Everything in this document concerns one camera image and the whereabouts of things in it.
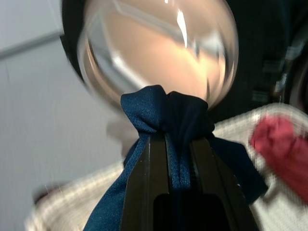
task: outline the knot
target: knot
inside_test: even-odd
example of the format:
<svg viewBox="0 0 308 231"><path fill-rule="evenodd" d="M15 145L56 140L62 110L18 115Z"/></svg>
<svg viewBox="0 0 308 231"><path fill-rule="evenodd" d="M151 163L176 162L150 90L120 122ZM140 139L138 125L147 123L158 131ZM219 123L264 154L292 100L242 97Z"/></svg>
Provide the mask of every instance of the knot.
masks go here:
<svg viewBox="0 0 308 231"><path fill-rule="evenodd" d="M122 95L121 106L139 133L167 133L177 148L214 130L204 100L175 91L166 94L160 85Z"/></svg>

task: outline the white textured fabric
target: white textured fabric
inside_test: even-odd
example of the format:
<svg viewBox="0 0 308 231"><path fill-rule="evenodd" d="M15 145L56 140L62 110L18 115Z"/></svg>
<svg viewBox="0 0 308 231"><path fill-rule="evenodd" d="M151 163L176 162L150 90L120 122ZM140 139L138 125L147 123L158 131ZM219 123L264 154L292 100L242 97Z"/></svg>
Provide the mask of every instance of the white textured fabric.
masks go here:
<svg viewBox="0 0 308 231"><path fill-rule="evenodd" d="M215 136L243 143L269 190L251 206L260 231L308 231L308 205L278 179L265 160L248 144L252 132L265 114L290 118L295 132L307 135L308 116L285 104L271 104L219 122ZM81 231L92 210L122 172L122 163L77 180L41 201L26 220L28 231Z"/></svg>

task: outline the red fabric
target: red fabric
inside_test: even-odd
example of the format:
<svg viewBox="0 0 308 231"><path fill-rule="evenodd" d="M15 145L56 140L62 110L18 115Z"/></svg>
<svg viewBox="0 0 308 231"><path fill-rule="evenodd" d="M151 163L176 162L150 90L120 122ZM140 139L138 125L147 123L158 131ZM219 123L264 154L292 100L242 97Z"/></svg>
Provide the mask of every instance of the red fabric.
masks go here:
<svg viewBox="0 0 308 231"><path fill-rule="evenodd" d="M308 203L308 140L294 136L293 124L287 118L266 116L256 126L250 144Z"/></svg>

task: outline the white wall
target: white wall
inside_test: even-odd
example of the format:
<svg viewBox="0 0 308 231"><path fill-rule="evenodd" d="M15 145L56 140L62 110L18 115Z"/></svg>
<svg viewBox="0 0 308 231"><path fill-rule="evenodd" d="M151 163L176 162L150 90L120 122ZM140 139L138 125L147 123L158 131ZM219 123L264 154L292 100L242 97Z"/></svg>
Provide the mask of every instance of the white wall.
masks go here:
<svg viewBox="0 0 308 231"><path fill-rule="evenodd" d="M136 136L86 91L59 39L0 59L0 231L24 229L37 187L120 161Z"/></svg>
<svg viewBox="0 0 308 231"><path fill-rule="evenodd" d="M62 30L60 0L0 0L0 55Z"/></svg>

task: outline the blue fabric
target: blue fabric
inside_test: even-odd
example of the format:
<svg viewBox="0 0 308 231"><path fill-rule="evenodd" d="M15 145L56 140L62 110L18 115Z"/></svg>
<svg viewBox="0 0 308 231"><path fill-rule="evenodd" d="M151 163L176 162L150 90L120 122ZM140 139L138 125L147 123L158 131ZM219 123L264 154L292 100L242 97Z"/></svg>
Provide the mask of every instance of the blue fabric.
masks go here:
<svg viewBox="0 0 308 231"><path fill-rule="evenodd" d="M139 140L128 152L125 168L93 210L85 231L119 230L128 177L139 159L149 136L158 131L167 134L171 158L173 190L190 187L188 144L206 137L217 155L234 172L249 203L267 189L245 148L238 143L215 138L214 124L207 116L205 101L172 92L161 86L150 86L121 97L123 111L139 133Z"/></svg>

